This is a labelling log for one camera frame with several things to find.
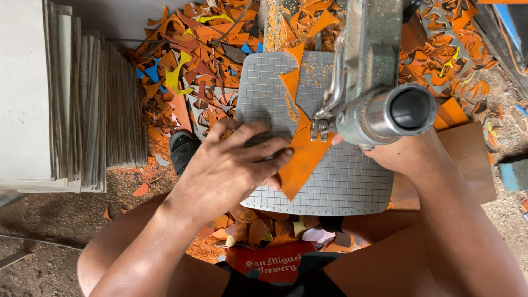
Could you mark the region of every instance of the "sandal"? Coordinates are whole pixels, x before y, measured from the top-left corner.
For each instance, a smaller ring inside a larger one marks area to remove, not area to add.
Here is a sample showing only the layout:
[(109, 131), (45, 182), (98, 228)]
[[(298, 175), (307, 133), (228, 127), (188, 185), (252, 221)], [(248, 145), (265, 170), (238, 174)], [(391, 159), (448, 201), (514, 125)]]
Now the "sandal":
[(168, 140), (168, 147), (171, 151), (172, 166), (174, 166), (176, 174), (182, 175), (200, 144), (202, 144), (200, 140), (194, 138), (187, 131), (177, 131), (171, 136)]

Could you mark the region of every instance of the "concrete floor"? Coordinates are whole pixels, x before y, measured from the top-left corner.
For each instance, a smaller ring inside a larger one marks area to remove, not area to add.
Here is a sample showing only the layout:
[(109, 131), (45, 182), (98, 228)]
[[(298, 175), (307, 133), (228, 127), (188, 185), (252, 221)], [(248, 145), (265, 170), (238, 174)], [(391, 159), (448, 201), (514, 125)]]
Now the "concrete floor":
[[(508, 114), (513, 104), (526, 105), (500, 69), (480, 71), (476, 78), (492, 87), (486, 100), (488, 106), (500, 104), (504, 110), (504, 120), (493, 119), (492, 126), (501, 126), (497, 143), (491, 146), (497, 153), (493, 156), (501, 160), (505, 156), (519, 155), (528, 151), (528, 135), (521, 133)], [(474, 120), (483, 121), (488, 111), (475, 115)], [(160, 171), (172, 170), (159, 168)], [(521, 200), (526, 197), (520, 192), (506, 192), (493, 168), (498, 199), (483, 205), (497, 230), (510, 246), (523, 274), (528, 280), (528, 222), (524, 218)], [(19, 233), (49, 239), (63, 244), (84, 246), (108, 220), (103, 218), (106, 207), (110, 217), (122, 214), (121, 209), (131, 209), (156, 194), (171, 189), (175, 180), (165, 174), (152, 184), (148, 194), (140, 198), (132, 193), (141, 185), (140, 174), (129, 172), (108, 175), (108, 193), (58, 193), (31, 194), (21, 201), (0, 208), (0, 232)], [(48, 244), (32, 244), (18, 239), (0, 237), (0, 258), (17, 250), (29, 247), (33, 255), (0, 270), (0, 296), (82, 296), (76, 277), (76, 262), (80, 252)]]

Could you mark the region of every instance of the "cable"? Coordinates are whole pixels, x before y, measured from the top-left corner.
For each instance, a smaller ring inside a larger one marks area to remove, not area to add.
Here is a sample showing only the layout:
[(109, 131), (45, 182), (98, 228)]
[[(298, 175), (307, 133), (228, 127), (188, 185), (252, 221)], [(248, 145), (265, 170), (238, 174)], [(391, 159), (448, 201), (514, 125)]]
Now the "cable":
[(506, 33), (504, 32), (504, 28), (502, 27), (502, 20), (501, 18), (499, 17), (498, 13), (497, 13), (497, 10), (495, 9), (495, 7), (492, 5), (492, 8), (493, 8), (493, 12), (495, 13), (495, 17), (497, 18), (498, 20), (498, 26), (499, 28), (501, 29), (501, 33), (502, 33), (502, 36), (504, 37), (504, 40), (506, 41), (506, 44), (508, 45), (508, 50), (510, 51), (510, 57), (512, 57), (512, 62), (513, 62), (513, 66), (515, 66), (515, 70), (517, 70), (517, 72), (522, 75), (522, 76), (528, 76), (528, 73), (522, 73), (520, 70), (519, 70), (519, 66), (517, 66), (517, 62), (515, 61), (515, 58), (513, 56), (513, 51), (512, 51), (512, 46), (510, 45), (510, 41), (508, 40), (508, 36), (506, 35)]
[(31, 240), (31, 241), (34, 241), (34, 242), (58, 245), (58, 246), (62, 246), (62, 247), (70, 248), (70, 249), (83, 250), (82, 248), (79, 248), (79, 247), (59, 244), (59, 243), (51, 242), (49, 240), (35, 239), (35, 238), (23, 236), (23, 235), (14, 235), (14, 234), (0, 233), (0, 237), (15, 238), (15, 239), (22, 239), (22, 240)]
[(246, 7), (244, 8), (244, 10), (242, 11), (242, 13), (240, 14), (240, 16), (238, 17), (238, 19), (233, 23), (233, 25), (231, 26), (231, 28), (229, 28), (229, 30), (227, 32), (224, 33), (224, 35), (222, 35), (222, 37), (218, 38), (218, 39), (215, 39), (213, 41), (211, 41), (211, 43), (218, 43), (220, 42), (222, 39), (224, 39), (227, 35), (229, 35), (229, 32), (231, 32), (231, 30), (233, 30), (233, 28), (238, 24), (238, 22), (240, 22), (240, 20), (242, 19), (242, 17), (244, 16), (244, 14), (246, 13), (246, 11), (248, 10), (249, 6), (251, 5), (251, 2), (253, 2), (253, 0), (249, 0), (248, 2), (248, 5), (246, 5)]

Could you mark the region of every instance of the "cutting mat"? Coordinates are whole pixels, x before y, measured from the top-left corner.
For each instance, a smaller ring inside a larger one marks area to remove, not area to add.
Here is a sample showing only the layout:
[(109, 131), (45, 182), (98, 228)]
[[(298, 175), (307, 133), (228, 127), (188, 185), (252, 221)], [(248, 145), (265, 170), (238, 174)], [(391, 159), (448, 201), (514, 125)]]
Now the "cutting mat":
[[(333, 53), (305, 52), (303, 55), (297, 105), (309, 117), (322, 105), (325, 88), (332, 78), (333, 60)], [(243, 123), (260, 120), (272, 127), (270, 132), (251, 139), (248, 145), (276, 136), (293, 137), (297, 123), (288, 115), (286, 88), (280, 75), (296, 68), (295, 59), (285, 52), (251, 54), (246, 58), (236, 119)], [(298, 215), (374, 214), (387, 208), (393, 179), (394, 172), (365, 156), (357, 146), (342, 143), (328, 150), (293, 201), (282, 192), (264, 186), (241, 204)]]

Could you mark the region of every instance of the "right hand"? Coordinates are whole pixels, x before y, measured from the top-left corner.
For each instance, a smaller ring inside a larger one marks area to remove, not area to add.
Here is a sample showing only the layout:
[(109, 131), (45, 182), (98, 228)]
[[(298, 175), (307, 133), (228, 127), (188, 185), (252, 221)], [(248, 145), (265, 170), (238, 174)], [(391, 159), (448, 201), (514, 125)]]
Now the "right hand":
[[(343, 141), (340, 135), (334, 135), (332, 144), (337, 145)], [(363, 153), (384, 168), (400, 172), (407, 177), (453, 162), (433, 128), (417, 136), (404, 136), (388, 145), (378, 145), (375, 149)]]
[[(227, 130), (236, 131), (222, 140)], [(274, 175), (290, 161), (293, 149), (288, 148), (270, 160), (263, 160), (289, 146), (291, 139), (275, 137), (244, 147), (248, 139), (267, 130), (263, 122), (242, 126), (229, 118), (217, 122), (167, 197), (168, 202), (176, 204), (174, 209), (190, 216), (198, 225), (205, 225), (261, 185), (279, 191), (280, 183)]]

